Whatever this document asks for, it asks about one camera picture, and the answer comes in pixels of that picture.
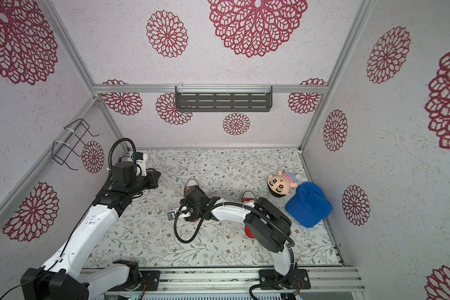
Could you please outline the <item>blue cap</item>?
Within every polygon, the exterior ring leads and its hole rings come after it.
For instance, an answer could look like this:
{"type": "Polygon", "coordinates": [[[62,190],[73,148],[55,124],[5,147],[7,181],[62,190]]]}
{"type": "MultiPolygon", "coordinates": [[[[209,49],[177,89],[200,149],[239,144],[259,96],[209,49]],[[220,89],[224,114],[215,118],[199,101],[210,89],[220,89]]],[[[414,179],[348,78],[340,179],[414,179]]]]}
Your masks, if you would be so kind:
{"type": "Polygon", "coordinates": [[[323,190],[313,182],[304,182],[286,203],[285,210],[305,228],[313,228],[333,210],[323,190]]]}

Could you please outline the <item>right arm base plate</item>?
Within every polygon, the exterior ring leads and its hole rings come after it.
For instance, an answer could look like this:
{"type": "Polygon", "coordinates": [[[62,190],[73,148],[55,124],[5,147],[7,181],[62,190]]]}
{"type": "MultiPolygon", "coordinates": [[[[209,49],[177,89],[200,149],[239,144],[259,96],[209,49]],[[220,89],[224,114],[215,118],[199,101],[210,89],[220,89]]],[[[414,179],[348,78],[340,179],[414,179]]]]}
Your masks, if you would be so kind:
{"type": "Polygon", "coordinates": [[[291,275],[279,282],[283,276],[279,275],[274,269],[260,269],[259,270],[259,283],[264,285],[262,290],[309,290],[311,288],[311,282],[308,276],[308,272],[305,269],[294,270],[291,275]]]}

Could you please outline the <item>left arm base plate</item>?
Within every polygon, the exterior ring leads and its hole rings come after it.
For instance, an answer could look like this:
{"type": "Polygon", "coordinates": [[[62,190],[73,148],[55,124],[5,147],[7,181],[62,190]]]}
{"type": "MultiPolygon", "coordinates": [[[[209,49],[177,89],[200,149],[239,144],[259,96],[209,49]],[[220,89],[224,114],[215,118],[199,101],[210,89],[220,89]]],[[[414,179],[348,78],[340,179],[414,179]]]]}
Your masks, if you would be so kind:
{"type": "Polygon", "coordinates": [[[140,271],[139,281],[136,284],[122,284],[113,287],[109,292],[157,291],[160,276],[160,271],[140,271]]]}

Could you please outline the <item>plush doll head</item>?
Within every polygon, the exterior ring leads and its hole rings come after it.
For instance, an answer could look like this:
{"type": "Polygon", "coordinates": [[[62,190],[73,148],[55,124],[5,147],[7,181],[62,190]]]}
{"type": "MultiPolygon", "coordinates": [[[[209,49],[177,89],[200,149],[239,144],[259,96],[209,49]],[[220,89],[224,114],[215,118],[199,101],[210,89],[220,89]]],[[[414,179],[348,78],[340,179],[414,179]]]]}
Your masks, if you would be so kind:
{"type": "Polygon", "coordinates": [[[290,195],[290,191],[299,186],[301,175],[292,171],[278,171],[275,176],[270,175],[267,179],[269,192],[277,198],[290,195]]]}

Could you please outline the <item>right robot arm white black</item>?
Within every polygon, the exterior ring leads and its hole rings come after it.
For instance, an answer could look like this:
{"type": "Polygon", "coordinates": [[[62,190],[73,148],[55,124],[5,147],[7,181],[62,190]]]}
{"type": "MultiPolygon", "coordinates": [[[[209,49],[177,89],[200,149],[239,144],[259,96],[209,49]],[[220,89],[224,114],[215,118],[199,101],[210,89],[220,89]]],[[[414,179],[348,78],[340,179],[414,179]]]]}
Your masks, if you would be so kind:
{"type": "Polygon", "coordinates": [[[259,272],[259,284],[250,291],[292,289],[298,271],[291,238],[291,220],[274,204],[263,197],[256,201],[232,202],[220,197],[207,197],[198,187],[193,186],[184,194],[179,207],[167,213],[174,222],[174,235],[182,244],[190,244],[199,233],[205,221],[235,222],[244,225],[256,241],[272,253],[274,269],[259,272]],[[198,221],[190,239],[183,239],[178,233],[178,220],[198,221]]]}

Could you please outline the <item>grey wall shelf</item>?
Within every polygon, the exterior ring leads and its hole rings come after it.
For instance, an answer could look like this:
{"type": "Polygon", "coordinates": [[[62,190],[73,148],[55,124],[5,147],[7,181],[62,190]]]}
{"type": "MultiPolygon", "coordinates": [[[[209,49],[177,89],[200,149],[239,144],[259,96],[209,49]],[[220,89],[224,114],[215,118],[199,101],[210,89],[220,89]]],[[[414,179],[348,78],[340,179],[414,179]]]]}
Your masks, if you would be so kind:
{"type": "Polygon", "coordinates": [[[176,86],[174,101],[181,113],[267,113],[273,106],[273,88],[201,91],[176,86]]]}

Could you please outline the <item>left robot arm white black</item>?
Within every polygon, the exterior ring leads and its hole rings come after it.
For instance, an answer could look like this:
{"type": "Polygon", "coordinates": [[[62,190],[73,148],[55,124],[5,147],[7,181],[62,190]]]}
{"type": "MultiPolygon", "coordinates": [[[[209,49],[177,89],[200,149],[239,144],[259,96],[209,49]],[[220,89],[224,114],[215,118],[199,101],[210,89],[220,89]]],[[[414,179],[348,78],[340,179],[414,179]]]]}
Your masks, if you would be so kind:
{"type": "Polygon", "coordinates": [[[158,187],[160,172],[144,167],[143,154],[127,137],[109,151],[106,182],[66,242],[41,267],[29,268],[19,288],[26,300],[92,300],[115,287],[137,290],[143,283],[137,262],[119,259],[88,277],[81,270],[105,232],[133,200],[158,187]]]}

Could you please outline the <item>aluminium front rail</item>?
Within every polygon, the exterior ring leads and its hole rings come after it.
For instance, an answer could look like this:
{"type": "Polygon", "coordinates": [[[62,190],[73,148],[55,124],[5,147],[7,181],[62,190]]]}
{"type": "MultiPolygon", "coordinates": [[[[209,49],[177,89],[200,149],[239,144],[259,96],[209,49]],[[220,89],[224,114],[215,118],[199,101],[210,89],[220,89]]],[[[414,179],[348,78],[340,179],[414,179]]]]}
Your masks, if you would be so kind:
{"type": "MultiPolygon", "coordinates": [[[[94,294],[94,297],[104,295],[131,296],[138,298],[142,293],[147,297],[151,295],[187,295],[187,294],[248,294],[252,285],[259,281],[259,270],[272,270],[272,267],[163,267],[141,268],[140,271],[160,271],[160,281],[157,291],[135,292],[109,292],[94,294]]],[[[356,267],[344,266],[302,266],[311,282],[310,289],[292,290],[254,290],[256,296],[265,293],[352,293],[355,299],[360,299],[360,294],[366,291],[356,267]]]]}

